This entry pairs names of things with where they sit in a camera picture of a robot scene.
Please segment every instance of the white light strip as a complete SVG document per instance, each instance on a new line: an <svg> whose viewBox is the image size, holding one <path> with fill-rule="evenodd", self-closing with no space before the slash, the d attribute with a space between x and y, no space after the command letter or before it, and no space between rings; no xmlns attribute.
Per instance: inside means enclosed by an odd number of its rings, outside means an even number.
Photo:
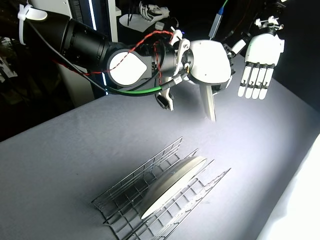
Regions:
<svg viewBox="0 0 320 240"><path fill-rule="evenodd" d="M90 8L91 21L92 21L93 29L97 30L96 19L95 19L95 14L94 14L94 7L92 5L92 0L89 0L89 8Z"/></svg>
<svg viewBox="0 0 320 240"><path fill-rule="evenodd" d="M90 8L91 21L92 21L93 29L97 30L96 19L95 19L94 7L92 5L92 0L89 0L89 8ZM104 73L102 73L102 78L103 78L104 85L107 86L106 76L105 76Z"/></svg>

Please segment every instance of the dish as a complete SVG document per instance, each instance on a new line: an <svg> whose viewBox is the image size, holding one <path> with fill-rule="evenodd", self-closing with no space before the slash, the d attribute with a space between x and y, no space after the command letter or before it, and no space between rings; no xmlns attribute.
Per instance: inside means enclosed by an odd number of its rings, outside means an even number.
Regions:
<svg viewBox="0 0 320 240"><path fill-rule="evenodd" d="M170 201L184 189L188 182L206 163L203 156L193 156L181 160L170 167L154 184L151 185L140 204L139 214L145 219Z"/></svg>

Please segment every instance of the dish rack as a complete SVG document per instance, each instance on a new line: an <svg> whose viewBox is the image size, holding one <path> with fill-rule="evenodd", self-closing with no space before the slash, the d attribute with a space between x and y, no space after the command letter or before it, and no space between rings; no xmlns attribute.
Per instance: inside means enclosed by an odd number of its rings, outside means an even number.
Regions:
<svg viewBox="0 0 320 240"><path fill-rule="evenodd" d="M139 203L149 186L166 170L181 161L177 152L182 137L171 143L145 164L96 197L92 204L102 213L103 224L117 240L165 240L231 169L204 184L201 173L210 161L173 199L145 219L139 216ZM198 149L191 152L192 157Z"/></svg>

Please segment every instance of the zip tie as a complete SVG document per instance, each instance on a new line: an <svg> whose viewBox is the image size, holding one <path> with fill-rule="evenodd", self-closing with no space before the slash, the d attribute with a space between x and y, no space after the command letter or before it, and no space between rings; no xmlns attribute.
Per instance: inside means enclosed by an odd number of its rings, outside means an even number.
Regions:
<svg viewBox="0 0 320 240"><path fill-rule="evenodd" d="M27 6L23 6L22 4L19 5L19 13L18 13L18 19L19 20L19 40L22 45L26 45L24 42L24 22L27 18L27 13L29 12L29 9L33 6L28 4Z"/></svg>

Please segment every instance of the gray table surface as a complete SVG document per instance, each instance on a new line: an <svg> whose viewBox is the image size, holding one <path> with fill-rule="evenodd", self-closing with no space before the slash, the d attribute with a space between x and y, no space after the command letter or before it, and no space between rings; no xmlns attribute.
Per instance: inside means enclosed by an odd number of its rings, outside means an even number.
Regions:
<svg viewBox="0 0 320 240"><path fill-rule="evenodd" d="M1 240L111 240L91 200L183 136L232 168L170 239L256 239L320 132L320 116L276 81L265 100L237 96L243 58L215 97L217 123L199 88L172 89L174 111L154 96L109 95L0 143Z"/></svg>

